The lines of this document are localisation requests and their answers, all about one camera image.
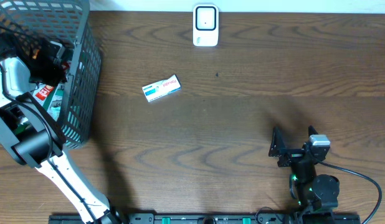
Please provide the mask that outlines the red snack stick sachet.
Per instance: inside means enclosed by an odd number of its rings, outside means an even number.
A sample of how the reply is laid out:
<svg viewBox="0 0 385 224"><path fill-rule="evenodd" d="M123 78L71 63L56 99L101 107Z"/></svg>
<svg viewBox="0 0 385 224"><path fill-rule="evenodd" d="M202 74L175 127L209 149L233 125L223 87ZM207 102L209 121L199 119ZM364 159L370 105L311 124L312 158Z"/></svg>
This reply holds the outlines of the red snack stick sachet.
<svg viewBox="0 0 385 224"><path fill-rule="evenodd" d="M50 85L42 85L37 89L37 92L34 94L34 96L41 100L44 101L54 90L53 86Z"/></svg>

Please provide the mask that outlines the green white wipes packet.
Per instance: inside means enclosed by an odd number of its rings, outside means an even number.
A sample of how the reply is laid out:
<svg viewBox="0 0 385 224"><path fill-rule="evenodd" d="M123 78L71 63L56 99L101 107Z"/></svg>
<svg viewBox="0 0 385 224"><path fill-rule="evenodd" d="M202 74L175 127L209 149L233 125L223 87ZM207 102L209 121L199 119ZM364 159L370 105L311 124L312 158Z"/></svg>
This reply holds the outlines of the green white wipes packet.
<svg viewBox="0 0 385 224"><path fill-rule="evenodd" d="M65 85L63 83L60 83L57 86L54 86L53 92L44 101L41 101L34 96L34 94L37 92L37 89L34 90L32 94L33 97L46 110L46 112L48 112L51 117L53 117L53 119L57 121L62 106L62 98L64 95Z"/></svg>

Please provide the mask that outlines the white Panadol medicine box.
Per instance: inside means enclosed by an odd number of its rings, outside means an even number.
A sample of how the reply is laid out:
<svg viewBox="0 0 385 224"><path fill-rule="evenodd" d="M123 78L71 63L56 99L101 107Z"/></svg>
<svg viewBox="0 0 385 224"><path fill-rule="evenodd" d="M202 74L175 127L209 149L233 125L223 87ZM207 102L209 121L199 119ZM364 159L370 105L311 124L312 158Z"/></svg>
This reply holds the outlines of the white Panadol medicine box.
<svg viewBox="0 0 385 224"><path fill-rule="evenodd" d="M142 87L142 91L148 102L157 100L158 98L164 97L180 89L181 84L176 74L172 75L168 79L160 80Z"/></svg>

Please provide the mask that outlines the orange small carton box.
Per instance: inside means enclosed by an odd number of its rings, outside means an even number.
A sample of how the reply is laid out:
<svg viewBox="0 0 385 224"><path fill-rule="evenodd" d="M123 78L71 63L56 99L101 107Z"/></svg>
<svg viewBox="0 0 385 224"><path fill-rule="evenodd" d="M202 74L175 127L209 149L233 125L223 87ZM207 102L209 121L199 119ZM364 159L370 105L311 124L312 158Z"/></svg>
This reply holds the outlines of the orange small carton box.
<svg viewBox="0 0 385 224"><path fill-rule="evenodd" d="M38 50L36 50L35 52L34 52L34 54L32 55L32 59L36 59L37 58L37 56L38 56L38 54L39 54L39 52L40 52L40 50L38 49Z"/></svg>

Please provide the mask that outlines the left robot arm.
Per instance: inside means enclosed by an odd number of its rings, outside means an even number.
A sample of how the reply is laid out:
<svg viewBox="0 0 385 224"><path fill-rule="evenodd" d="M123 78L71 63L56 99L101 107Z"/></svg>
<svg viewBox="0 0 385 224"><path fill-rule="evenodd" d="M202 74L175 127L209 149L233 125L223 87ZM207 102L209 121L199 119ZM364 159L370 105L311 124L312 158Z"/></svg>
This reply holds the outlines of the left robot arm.
<svg viewBox="0 0 385 224"><path fill-rule="evenodd" d="M40 104L46 92L68 83L73 50L43 38L0 34L0 144L20 165L36 169L70 200L84 223L128 223L128 217L83 175L67 149L67 136Z"/></svg>

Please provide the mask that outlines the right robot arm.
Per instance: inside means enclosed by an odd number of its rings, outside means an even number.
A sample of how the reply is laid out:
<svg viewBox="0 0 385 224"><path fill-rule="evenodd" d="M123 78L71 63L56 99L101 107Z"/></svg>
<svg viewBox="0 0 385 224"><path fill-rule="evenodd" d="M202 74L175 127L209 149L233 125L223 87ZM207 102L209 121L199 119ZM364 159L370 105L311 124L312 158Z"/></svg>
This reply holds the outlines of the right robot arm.
<svg viewBox="0 0 385 224"><path fill-rule="evenodd" d="M288 148L281 131L274 127L269 149L270 157L277 157L279 167L289 167L289 189L299 208L284 218L284 223L334 223L332 209L338 206L339 180L316 173L315 165L324 161L330 150L330 140L308 127L308 141L301 148Z"/></svg>

